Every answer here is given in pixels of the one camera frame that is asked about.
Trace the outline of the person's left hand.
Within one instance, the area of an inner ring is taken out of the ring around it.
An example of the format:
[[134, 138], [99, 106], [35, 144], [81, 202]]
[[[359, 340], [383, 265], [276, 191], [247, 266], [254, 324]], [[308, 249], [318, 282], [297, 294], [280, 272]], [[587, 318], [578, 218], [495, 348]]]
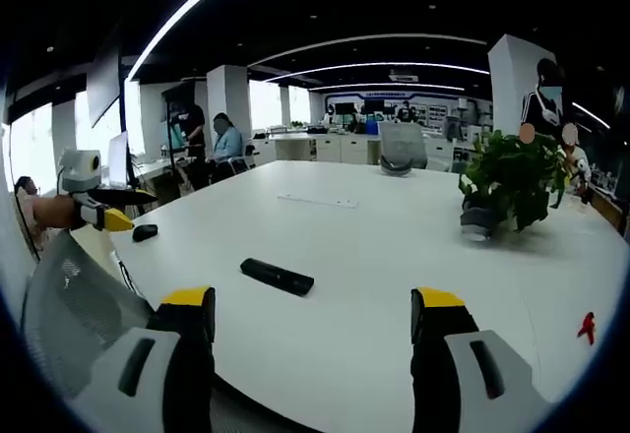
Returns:
[[41, 229], [77, 229], [85, 224], [80, 216], [79, 204], [66, 195], [35, 198], [32, 201], [32, 213], [37, 226]]

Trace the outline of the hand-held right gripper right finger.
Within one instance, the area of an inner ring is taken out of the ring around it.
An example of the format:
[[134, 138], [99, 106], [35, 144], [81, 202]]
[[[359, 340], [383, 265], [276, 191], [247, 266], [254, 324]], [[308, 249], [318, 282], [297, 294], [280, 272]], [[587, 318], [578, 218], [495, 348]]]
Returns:
[[410, 292], [410, 342], [414, 432], [532, 432], [551, 410], [532, 366], [451, 292]]

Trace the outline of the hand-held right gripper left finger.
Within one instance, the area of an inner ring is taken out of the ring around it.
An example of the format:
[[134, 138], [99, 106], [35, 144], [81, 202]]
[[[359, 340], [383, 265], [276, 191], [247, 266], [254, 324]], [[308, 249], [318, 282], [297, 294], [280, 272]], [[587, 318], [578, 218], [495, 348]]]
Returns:
[[71, 402], [92, 432], [211, 432], [216, 291], [180, 289], [93, 364]]

